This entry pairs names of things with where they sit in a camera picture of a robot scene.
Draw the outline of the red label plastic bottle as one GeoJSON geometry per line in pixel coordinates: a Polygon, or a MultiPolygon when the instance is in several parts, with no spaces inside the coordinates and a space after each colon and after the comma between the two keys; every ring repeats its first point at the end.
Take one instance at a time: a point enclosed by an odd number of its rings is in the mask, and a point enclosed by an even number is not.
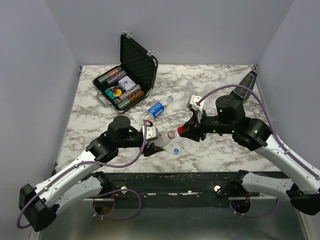
{"type": "Polygon", "coordinates": [[[167,146],[174,138],[176,138],[177,132],[175,130],[160,131],[158,133],[157,139],[153,140],[155,146],[164,148],[167,146]]]}

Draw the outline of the red bottle cap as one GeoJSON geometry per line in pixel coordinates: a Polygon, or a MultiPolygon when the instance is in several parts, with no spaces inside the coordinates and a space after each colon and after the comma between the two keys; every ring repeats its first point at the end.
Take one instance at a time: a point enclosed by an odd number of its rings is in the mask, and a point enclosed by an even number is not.
{"type": "Polygon", "coordinates": [[[180,127],[178,127],[177,128],[177,132],[178,132],[178,134],[180,135],[180,134],[182,134],[184,131],[185,131],[185,126],[180,126],[180,127]]]}

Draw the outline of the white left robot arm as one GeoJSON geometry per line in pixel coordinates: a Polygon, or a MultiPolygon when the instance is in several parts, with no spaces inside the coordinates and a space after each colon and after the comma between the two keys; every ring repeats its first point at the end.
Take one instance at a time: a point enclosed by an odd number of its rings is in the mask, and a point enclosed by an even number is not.
{"type": "Polygon", "coordinates": [[[78,181],[101,166],[107,166],[118,155],[119,148],[139,148],[139,153],[143,154],[147,143],[158,137],[159,131],[150,120],[144,120],[138,131],[131,126],[128,117],[115,117],[107,131],[92,140],[69,166],[36,186],[27,183],[20,189],[16,226],[23,229],[21,218],[25,217],[34,231],[43,230],[57,217],[53,205],[78,181]]]}

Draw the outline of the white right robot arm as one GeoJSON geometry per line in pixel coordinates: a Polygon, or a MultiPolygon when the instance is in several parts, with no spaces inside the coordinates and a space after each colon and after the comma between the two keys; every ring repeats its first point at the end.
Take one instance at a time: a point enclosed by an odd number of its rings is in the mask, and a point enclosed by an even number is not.
{"type": "Polygon", "coordinates": [[[247,117],[241,100],[223,95],[215,101],[217,115],[208,116],[199,97],[192,95],[187,107],[192,117],[177,129],[180,137],[203,141],[207,134],[230,134],[240,146],[256,152],[279,168],[287,177],[272,178],[239,170],[216,191],[218,198],[265,194],[289,201],[298,211],[314,216],[320,211],[320,178],[294,161],[294,152],[277,143],[271,128],[262,120],[247,117]]]}

